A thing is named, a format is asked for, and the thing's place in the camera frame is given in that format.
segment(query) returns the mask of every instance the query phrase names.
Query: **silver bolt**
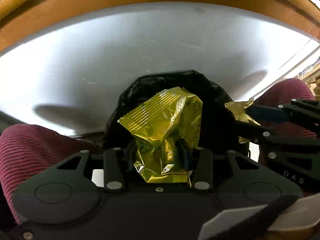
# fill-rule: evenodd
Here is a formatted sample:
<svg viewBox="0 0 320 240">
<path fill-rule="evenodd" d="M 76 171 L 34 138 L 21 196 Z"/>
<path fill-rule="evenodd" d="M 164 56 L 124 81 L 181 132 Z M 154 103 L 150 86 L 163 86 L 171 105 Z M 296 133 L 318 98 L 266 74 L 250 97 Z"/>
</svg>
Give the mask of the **silver bolt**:
<svg viewBox="0 0 320 240">
<path fill-rule="evenodd" d="M 270 153 L 268 154 L 268 157 L 269 157 L 270 159 L 274 159 L 275 157 L 277 157 L 277 155 L 276 155 L 276 153 L 274 153 L 274 152 L 270 152 Z"/>
<path fill-rule="evenodd" d="M 195 183 L 196 189 L 204 190 L 204 189 L 208 189 L 209 187 L 210 187 L 210 184 L 205 181 L 198 181 Z"/>
<path fill-rule="evenodd" d="M 25 239 L 25 240 L 32 240 L 33 239 L 33 234 L 30 233 L 30 232 L 24 232 L 22 234 L 22 237 Z"/>
<path fill-rule="evenodd" d="M 121 189 L 122 183 L 119 181 L 111 181 L 107 183 L 107 188 L 109 189 Z"/>
</svg>

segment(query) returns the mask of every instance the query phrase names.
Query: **red striped fabric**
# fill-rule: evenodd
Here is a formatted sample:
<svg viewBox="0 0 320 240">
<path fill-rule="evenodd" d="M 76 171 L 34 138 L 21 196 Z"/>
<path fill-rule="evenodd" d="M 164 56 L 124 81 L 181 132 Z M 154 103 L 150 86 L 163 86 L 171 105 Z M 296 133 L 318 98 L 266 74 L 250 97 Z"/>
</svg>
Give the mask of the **red striped fabric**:
<svg viewBox="0 0 320 240">
<path fill-rule="evenodd" d="M 289 78 L 272 86 L 261 97 L 255 100 L 254 104 L 278 107 L 280 104 L 290 103 L 292 98 L 315 100 L 310 89 L 303 81 L 296 78 Z M 316 137 L 315 133 L 293 123 L 275 124 L 271 122 L 260 122 L 260 124 L 266 125 L 288 137 Z"/>
<path fill-rule="evenodd" d="M 87 142 L 60 135 L 38 125 L 13 125 L 2 133 L 0 182 L 7 203 L 18 223 L 19 218 L 12 206 L 12 192 L 16 187 L 33 175 L 83 149 L 98 152 L 95 146 Z"/>
</svg>

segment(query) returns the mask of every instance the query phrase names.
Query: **yellow foil snack bag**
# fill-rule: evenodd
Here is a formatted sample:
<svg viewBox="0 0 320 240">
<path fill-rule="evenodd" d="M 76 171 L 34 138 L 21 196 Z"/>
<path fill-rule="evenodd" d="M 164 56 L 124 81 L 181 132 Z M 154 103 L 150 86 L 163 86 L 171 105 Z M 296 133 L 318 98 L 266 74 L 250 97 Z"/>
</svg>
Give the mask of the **yellow foil snack bag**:
<svg viewBox="0 0 320 240">
<path fill-rule="evenodd" d="M 146 182 L 190 184 L 175 143 L 183 138 L 191 148 L 198 146 L 201 113 L 202 101 L 176 87 L 157 93 L 118 120 L 135 138 L 134 166 Z"/>
<path fill-rule="evenodd" d="M 224 107 L 231 112 L 231 114 L 236 120 L 242 121 L 242 122 L 252 122 L 260 125 L 252 117 L 250 117 L 245 113 L 245 109 L 251 105 L 253 105 L 253 100 L 243 101 L 243 102 L 228 102 L 224 104 Z M 250 140 L 239 136 L 239 143 L 247 143 L 247 142 L 250 142 Z"/>
</svg>

